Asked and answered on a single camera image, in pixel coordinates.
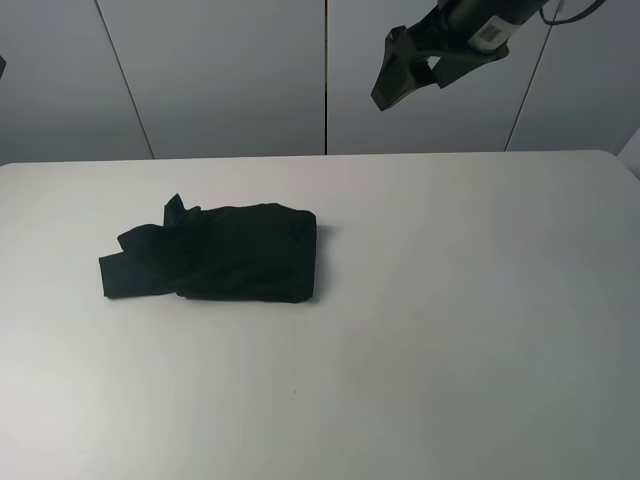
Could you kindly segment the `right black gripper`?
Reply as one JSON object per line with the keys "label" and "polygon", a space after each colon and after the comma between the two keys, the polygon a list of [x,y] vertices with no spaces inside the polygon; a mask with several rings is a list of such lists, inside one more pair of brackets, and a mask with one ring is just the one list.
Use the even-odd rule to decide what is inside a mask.
{"label": "right black gripper", "polygon": [[388,33],[371,98],[379,109],[390,109],[418,89],[435,82],[445,88],[508,55],[506,44],[488,52],[470,46],[448,26],[443,14],[432,10],[417,24],[398,26]]}

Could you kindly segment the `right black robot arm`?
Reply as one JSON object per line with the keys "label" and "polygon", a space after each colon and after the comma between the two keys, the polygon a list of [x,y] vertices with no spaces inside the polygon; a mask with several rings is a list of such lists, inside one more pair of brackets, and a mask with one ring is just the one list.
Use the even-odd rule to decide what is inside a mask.
{"label": "right black robot arm", "polygon": [[570,18],[551,20],[544,15],[546,4],[545,0],[439,1],[418,23],[389,31],[371,98],[385,111],[421,88],[446,88],[506,58],[509,39],[534,15],[549,27],[567,25],[603,5],[595,1]]}

